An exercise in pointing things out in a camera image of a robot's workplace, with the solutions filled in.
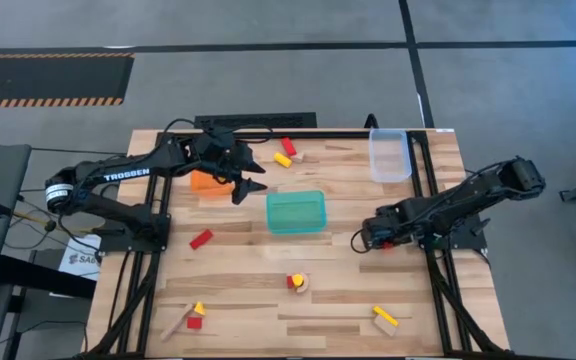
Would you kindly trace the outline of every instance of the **black and orange striped mat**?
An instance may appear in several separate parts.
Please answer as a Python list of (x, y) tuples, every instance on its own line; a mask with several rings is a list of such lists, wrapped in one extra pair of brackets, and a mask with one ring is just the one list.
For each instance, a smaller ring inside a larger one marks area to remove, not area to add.
[(0, 107), (120, 105), (134, 58), (133, 53), (0, 55)]

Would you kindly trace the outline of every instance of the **red block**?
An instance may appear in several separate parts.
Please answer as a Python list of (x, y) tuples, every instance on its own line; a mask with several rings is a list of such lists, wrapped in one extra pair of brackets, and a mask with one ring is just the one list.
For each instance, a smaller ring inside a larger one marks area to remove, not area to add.
[(193, 239), (193, 241), (190, 242), (190, 247), (193, 250), (197, 250), (198, 247), (208, 242), (208, 240), (210, 240), (211, 237), (212, 237), (212, 231), (204, 230), (204, 232), (199, 234), (199, 236), (197, 236), (196, 238)]
[(292, 141), (290, 141), (289, 138), (281, 139), (281, 144), (284, 146), (284, 150), (286, 150), (286, 155), (288, 156), (297, 155), (297, 150), (295, 150), (295, 147), (292, 146)]
[(202, 318), (188, 317), (188, 329), (201, 329)]

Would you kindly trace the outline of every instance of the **concrete floor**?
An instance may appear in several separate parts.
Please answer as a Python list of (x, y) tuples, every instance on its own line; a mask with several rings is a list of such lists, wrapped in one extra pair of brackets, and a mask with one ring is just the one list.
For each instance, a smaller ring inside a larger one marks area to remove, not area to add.
[[(575, 0), (409, 6), (417, 41), (576, 40)], [(0, 47), (404, 40), (390, 0), (0, 0)], [(557, 195), (576, 186), (576, 48), (420, 57), (435, 124), (456, 129), (467, 167), (519, 154), (546, 177), (539, 199), (487, 211), (489, 257), (513, 350), (576, 358), (576, 204)], [(124, 151), (133, 128), (179, 116), (291, 111), (317, 112), (320, 127), (361, 126), (369, 112), (382, 127), (422, 126), (407, 50), (152, 53), (137, 55), (124, 105), (0, 109), (0, 144)], [(34, 153), (25, 187), (93, 158)], [(80, 343), (77, 329), (37, 331), (19, 359), (71, 355)]]

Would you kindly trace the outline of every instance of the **desk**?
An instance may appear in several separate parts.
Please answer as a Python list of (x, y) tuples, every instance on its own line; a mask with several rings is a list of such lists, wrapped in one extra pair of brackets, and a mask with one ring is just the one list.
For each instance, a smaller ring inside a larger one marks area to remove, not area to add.
[[(148, 152), (156, 135), (155, 130), (135, 131), (129, 153)], [(455, 133), (428, 130), (428, 139), (439, 190), (457, 185), (464, 178), (464, 168)], [(265, 193), (250, 194), (234, 206), (229, 197), (194, 195), (189, 176), (173, 180), (172, 233), (159, 267), (146, 356), (441, 354), (422, 251), (406, 245), (359, 255), (349, 246), (353, 232), (364, 218), (373, 216), (376, 207), (413, 196), (411, 181), (373, 182), (367, 139), (296, 139), (293, 143), (306, 155), (304, 163), (289, 169), (273, 161), (273, 154), (282, 151), (279, 140), (251, 145), (256, 161), (267, 171), (251, 177), (268, 185), (268, 191), (322, 190), (328, 216), (322, 233), (272, 236), (266, 228)], [(143, 202), (147, 183), (146, 178), (124, 181), (118, 200)], [(207, 228), (215, 236), (193, 251), (188, 243)], [(472, 251), (453, 254), (466, 308), (493, 341), (507, 347), (488, 266)], [(106, 331), (122, 260), (123, 254), (113, 254), (101, 266), (88, 321), (91, 344)], [(286, 274), (296, 272), (310, 277), (305, 294), (286, 289)], [(127, 266), (115, 314), (123, 307), (129, 273)], [(161, 332), (185, 304), (196, 301), (206, 305), (203, 329), (182, 328), (161, 343)], [(400, 320), (394, 338), (372, 324), (376, 304)], [(454, 316), (446, 306), (453, 347), (458, 348)], [(138, 309), (129, 350), (135, 349), (140, 316)]]

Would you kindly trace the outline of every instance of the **teal container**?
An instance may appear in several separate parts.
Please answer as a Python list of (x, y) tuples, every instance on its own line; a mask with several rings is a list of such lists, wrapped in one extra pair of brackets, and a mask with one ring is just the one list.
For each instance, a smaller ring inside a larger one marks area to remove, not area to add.
[(268, 194), (268, 229), (273, 234), (307, 234), (326, 227), (326, 204), (321, 191)]

